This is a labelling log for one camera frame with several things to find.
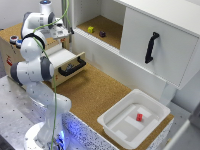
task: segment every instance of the drawer handle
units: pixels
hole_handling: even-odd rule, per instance
[[[153,33],[153,36],[151,37],[147,49],[147,54],[145,57],[145,63],[148,64],[153,60],[153,57],[151,57],[153,46],[154,46],[154,40],[157,39],[160,35],[156,32]]]
[[[75,66],[74,68],[68,69],[66,71],[62,70],[62,68],[58,68],[58,72],[62,75],[62,76],[69,76],[72,73],[76,72],[77,70],[83,68],[86,65],[86,62],[84,60],[82,60],[80,58],[80,56],[77,58],[77,61],[80,63],[79,65]]]

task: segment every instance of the red block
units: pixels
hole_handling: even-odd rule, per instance
[[[142,121],[142,116],[143,116],[143,114],[137,114],[137,121]]]

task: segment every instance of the yellow object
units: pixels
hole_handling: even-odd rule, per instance
[[[88,32],[89,32],[89,33],[94,33],[94,27],[91,27],[91,26],[90,26],[90,27],[88,28]]]

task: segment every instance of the gray wall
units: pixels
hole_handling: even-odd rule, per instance
[[[40,0],[0,0],[0,29],[8,28],[22,22],[24,13],[39,12]],[[61,16],[61,0],[52,0],[54,12]],[[177,94],[174,103],[189,112],[200,102],[200,72]]]

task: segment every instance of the cabinet door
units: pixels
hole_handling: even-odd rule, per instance
[[[160,37],[154,41],[153,61],[146,64],[145,56],[154,32]],[[197,41],[193,35],[127,8],[120,54],[179,86]]]

